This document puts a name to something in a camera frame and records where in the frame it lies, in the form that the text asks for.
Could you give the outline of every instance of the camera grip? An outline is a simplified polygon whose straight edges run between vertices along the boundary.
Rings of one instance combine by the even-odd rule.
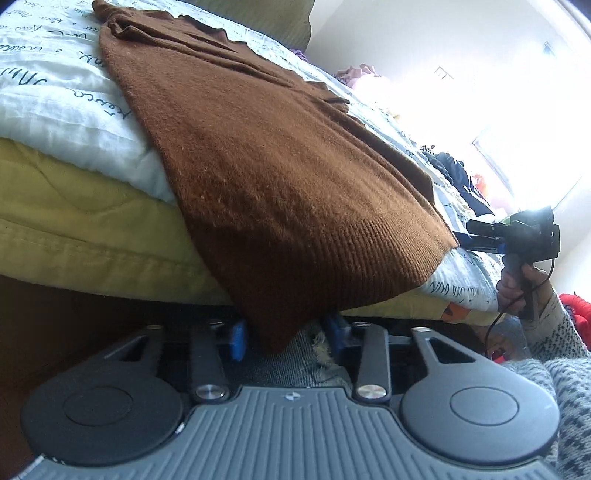
[[[520,311],[519,318],[521,320],[533,321],[539,318],[538,301],[535,285],[523,276],[522,267],[525,263],[517,254],[507,254],[503,257],[503,265],[523,291],[525,307]]]

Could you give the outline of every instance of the metal screw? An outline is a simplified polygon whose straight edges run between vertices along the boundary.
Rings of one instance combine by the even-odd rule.
[[[195,390],[195,395],[197,395],[202,400],[219,400],[227,393],[228,392],[225,387],[212,384],[199,385]]]
[[[357,395],[366,400],[377,400],[386,396],[386,389],[380,385],[361,385],[357,388]]]

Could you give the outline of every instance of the round black foot pad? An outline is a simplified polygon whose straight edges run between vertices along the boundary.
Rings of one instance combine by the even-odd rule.
[[[560,416],[545,390],[497,365],[432,368],[400,406],[419,443],[469,465],[514,465],[547,453]]]
[[[137,365],[97,362],[58,375],[22,409],[33,451],[68,465],[105,466],[145,455],[183,414],[179,394]]]
[[[503,425],[519,412],[517,400],[496,388],[465,388],[453,394],[449,404],[452,412],[462,420],[483,427]],[[493,404],[495,408],[482,408],[487,404]]]

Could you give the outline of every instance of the patterned sweater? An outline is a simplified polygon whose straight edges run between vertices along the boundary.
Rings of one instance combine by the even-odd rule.
[[[507,368],[546,388],[558,402],[558,440],[547,460],[565,480],[591,479],[591,352],[556,292],[538,322],[522,320],[533,358]]]

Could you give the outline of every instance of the brown sweater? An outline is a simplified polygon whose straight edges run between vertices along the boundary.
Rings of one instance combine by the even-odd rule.
[[[270,352],[424,283],[456,246],[429,177],[326,85],[190,17],[93,3],[195,247]]]

